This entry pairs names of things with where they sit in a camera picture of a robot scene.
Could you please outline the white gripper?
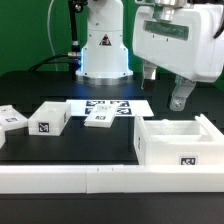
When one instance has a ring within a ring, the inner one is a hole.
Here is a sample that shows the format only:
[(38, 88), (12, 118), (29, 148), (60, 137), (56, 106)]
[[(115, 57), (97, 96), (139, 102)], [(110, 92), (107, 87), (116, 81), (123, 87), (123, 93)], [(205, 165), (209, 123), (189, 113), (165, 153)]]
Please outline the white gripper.
[(156, 17), (161, 10), (157, 4), (137, 9), (133, 53), (146, 60), (142, 71), (143, 90), (155, 89), (157, 66), (177, 75), (169, 108), (183, 111), (196, 86), (194, 81), (214, 82), (222, 73), (224, 33), (217, 35), (216, 32), (224, 17), (224, 6), (195, 4), (173, 9), (169, 20)]

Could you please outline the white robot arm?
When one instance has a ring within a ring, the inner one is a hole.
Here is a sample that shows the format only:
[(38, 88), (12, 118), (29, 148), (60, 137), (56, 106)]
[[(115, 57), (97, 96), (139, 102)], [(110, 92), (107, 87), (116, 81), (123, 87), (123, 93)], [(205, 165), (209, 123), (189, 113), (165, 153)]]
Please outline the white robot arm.
[[(224, 4), (209, 0), (135, 0), (132, 49), (143, 60), (142, 88), (155, 86), (156, 69), (176, 75), (169, 107), (181, 111), (198, 82), (213, 83), (224, 68)], [(78, 77), (111, 85), (132, 75), (123, 44), (121, 0), (89, 0), (87, 43)]]

